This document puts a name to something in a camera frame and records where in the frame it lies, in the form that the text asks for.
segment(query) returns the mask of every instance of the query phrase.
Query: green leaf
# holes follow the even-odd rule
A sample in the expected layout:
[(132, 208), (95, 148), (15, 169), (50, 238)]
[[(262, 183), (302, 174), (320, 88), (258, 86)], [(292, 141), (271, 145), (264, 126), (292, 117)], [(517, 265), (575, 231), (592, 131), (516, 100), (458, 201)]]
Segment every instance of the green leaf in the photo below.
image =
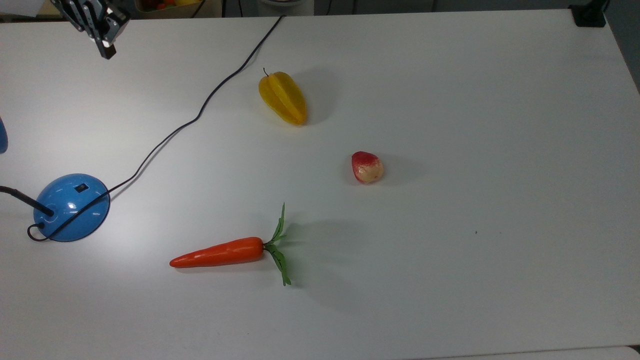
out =
[(273, 245), (273, 244), (266, 245), (264, 249), (271, 254), (271, 256), (273, 257), (273, 261), (275, 261), (276, 266), (278, 267), (278, 270), (280, 270), (280, 273), (282, 273), (282, 285), (283, 286), (287, 286), (287, 284), (291, 285), (291, 280), (287, 275), (287, 261), (284, 258), (284, 254), (282, 254), (278, 250), (276, 245)]
[(284, 229), (284, 203), (282, 203), (282, 213), (280, 214), (280, 218), (278, 219), (278, 226), (276, 227), (275, 233), (271, 237), (268, 243), (274, 243), (278, 241), (276, 238), (282, 234), (282, 229)]

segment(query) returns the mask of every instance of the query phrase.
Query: lamp base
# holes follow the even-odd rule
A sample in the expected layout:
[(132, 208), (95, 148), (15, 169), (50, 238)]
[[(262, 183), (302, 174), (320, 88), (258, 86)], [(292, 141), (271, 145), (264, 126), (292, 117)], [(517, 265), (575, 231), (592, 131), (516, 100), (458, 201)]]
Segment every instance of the lamp base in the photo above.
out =
[(33, 220), (43, 224), (40, 232), (54, 241), (76, 241), (94, 232), (107, 217), (111, 197), (105, 195), (98, 203), (80, 214), (60, 232), (50, 237), (78, 210), (107, 191), (102, 181), (86, 174), (70, 174), (59, 177), (42, 190), (38, 202), (53, 210), (53, 216), (33, 210)]

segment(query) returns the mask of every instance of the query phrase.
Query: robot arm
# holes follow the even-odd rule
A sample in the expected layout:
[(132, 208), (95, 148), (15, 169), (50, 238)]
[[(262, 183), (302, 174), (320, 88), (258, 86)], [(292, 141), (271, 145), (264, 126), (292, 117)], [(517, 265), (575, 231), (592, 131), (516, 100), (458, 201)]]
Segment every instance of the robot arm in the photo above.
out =
[(51, 0), (51, 3), (78, 31), (87, 32), (103, 58), (108, 60), (115, 55), (113, 42), (131, 18), (125, 10), (107, 0)]

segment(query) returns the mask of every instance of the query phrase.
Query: carrot leaves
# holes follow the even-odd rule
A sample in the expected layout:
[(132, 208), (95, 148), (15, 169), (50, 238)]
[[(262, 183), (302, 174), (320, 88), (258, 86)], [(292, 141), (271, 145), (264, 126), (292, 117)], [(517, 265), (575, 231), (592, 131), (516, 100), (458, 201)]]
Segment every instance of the carrot leaves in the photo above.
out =
[(286, 235), (282, 234), (282, 230), (284, 229), (284, 204), (282, 204), (282, 213), (280, 214), (280, 218), (278, 219), (278, 226), (276, 227), (275, 233), (273, 233), (273, 237), (267, 243), (264, 244), (264, 250), (268, 251), (273, 257), (273, 261), (276, 262), (276, 266), (278, 270), (282, 273), (282, 285), (287, 286), (287, 284), (291, 285), (291, 280), (287, 275), (287, 262), (284, 258), (284, 255), (278, 250), (275, 243)]

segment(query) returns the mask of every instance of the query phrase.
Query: black stand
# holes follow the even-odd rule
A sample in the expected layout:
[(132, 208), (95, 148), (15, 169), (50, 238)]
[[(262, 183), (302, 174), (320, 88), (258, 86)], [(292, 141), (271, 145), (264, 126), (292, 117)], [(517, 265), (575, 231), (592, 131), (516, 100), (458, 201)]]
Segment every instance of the black stand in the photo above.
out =
[(607, 21), (602, 8), (606, 2), (607, 0), (591, 0), (587, 5), (570, 5), (573, 21), (581, 28), (604, 28)]
[(22, 202), (24, 202), (25, 204), (31, 206), (32, 208), (40, 210), (42, 213), (46, 214), (48, 217), (52, 217), (53, 216), (53, 210), (51, 210), (48, 207), (42, 205), (41, 203), (37, 202), (36, 200), (33, 200), (32, 198), (28, 197), (27, 195), (24, 195), (23, 193), (19, 192), (16, 189), (8, 188), (6, 186), (0, 186), (0, 193), (7, 193), (7, 194), (15, 197), (16, 199), (21, 200)]

